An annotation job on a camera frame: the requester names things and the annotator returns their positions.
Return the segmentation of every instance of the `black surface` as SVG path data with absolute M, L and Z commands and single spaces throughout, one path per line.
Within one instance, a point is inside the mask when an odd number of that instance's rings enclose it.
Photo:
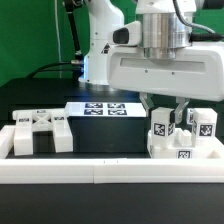
M 222 9 L 224 0 L 205 0 L 203 9 Z
M 0 185 L 1 223 L 222 224 L 222 184 Z
M 68 100 L 103 102 L 105 97 L 116 102 L 138 102 L 135 93 L 117 93 L 112 97 L 109 93 L 82 91 L 71 80 L 12 80 L 0 88 L 1 125 L 13 123 L 11 112 L 15 109 L 61 107 Z M 176 106 L 175 99 L 170 97 L 157 96 L 154 102 L 156 106 Z M 194 103 L 198 107 L 208 106 L 206 102 L 194 101 L 191 106 Z M 222 104 L 209 106 L 223 111 Z M 148 123 L 141 125 L 141 122 L 140 128 L 148 130 Z M 49 133 L 36 134 L 35 139 L 38 142 L 35 154 L 26 158 L 146 156 L 127 152 L 59 156 L 44 150 L 46 139 L 49 145 L 53 144 Z M 3 224 L 220 224 L 224 223 L 223 208 L 224 184 L 0 185 L 0 223 Z

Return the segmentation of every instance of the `white block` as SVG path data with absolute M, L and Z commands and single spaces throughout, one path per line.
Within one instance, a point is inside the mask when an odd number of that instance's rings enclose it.
M 65 112 L 52 111 L 51 122 L 53 123 L 53 137 L 55 143 L 55 151 L 57 153 L 72 152 L 73 137 Z
M 13 147 L 15 126 L 4 126 L 0 131 L 0 159 L 5 159 Z
M 188 131 L 175 130 L 175 141 L 169 148 L 151 145 L 151 132 L 148 133 L 148 151 L 154 159 L 212 159 L 224 158 L 224 145 L 217 138 L 210 138 L 207 145 L 193 147 Z
M 21 112 L 17 114 L 14 152 L 16 156 L 33 154 L 33 131 L 32 112 Z
M 169 148 L 174 143 L 175 123 L 170 123 L 170 113 L 173 109 L 158 108 L 152 111 L 151 129 L 152 145 L 159 148 Z
M 192 125 L 192 145 L 206 146 L 215 138 L 217 113 L 212 109 L 195 109 Z
M 189 132 L 188 130 L 183 131 L 181 128 L 176 128 L 176 137 L 177 137 L 178 143 L 182 147 L 192 146 L 191 132 Z

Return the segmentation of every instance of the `green backdrop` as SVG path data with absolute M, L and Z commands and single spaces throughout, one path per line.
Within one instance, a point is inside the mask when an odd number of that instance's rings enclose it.
M 73 45 L 67 14 L 57 0 L 62 60 L 73 58 Z M 134 20 L 135 4 L 130 0 L 112 0 Z M 34 69 L 58 62 L 54 0 L 7 0 L 0 4 L 0 86 L 12 78 L 25 77 Z M 86 7 L 75 11 L 81 48 L 89 50 L 89 18 Z

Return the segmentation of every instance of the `black table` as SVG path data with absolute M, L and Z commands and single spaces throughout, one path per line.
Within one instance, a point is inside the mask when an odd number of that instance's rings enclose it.
M 139 102 L 136 93 L 111 94 L 80 90 L 69 79 L 15 79 L 0 88 L 0 100 L 1 127 L 15 123 L 12 121 L 11 112 L 18 109 L 58 108 L 64 107 L 67 101 Z M 175 99 L 165 97 L 163 100 L 164 106 L 175 105 Z M 94 123 L 93 120 L 84 121 L 90 123 L 89 125 L 91 122 Z M 56 155 L 53 150 L 49 153 L 46 149 L 42 149 L 43 141 L 39 143 L 33 156 L 24 158 L 125 156 L 150 159 L 145 145 L 145 134 L 150 128 L 150 120 L 133 119 L 129 122 L 136 123 L 137 131 L 146 129 L 132 140 L 133 142 L 139 138 L 142 140 L 141 144 L 135 142 L 138 147 L 134 147 L 133 151 L 126 150 L 119 153 L 116 151 L 119 145 L 116 145 L 112 148 L 113 152 L 103 152 L 99 148 L 98 151 L 95 150 L 97 152 L 88 151 L 89 149 L 82 152 L 84 148 L 80 147 L 79 152 Z M 38 139 L 44 139 L 46 136 L 35 138 L 38 142 Z M 223 207 L 223 184 L 0 185 L 0 220 L 4 224 L 220 224 L 224 222 Z

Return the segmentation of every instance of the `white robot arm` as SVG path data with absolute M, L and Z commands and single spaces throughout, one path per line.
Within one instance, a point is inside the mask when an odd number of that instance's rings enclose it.
M 178 2 L 190 23 L 195 1 Z M 224 44 L 192 42 L 190 33 L 172 0 L 139 0 L 136 21 L 110 34 L 110 43 L 119 46 L 109 53 L 109 84 L 137 92 L 223 100 Z
M 81 86 L 94 90 L 109 90 L 107 59 L 112 46 L 108 34 L 124 25 L 124 16 L 110 0 L 84 0 L 90 19 L 90 51 L 84 59 Z

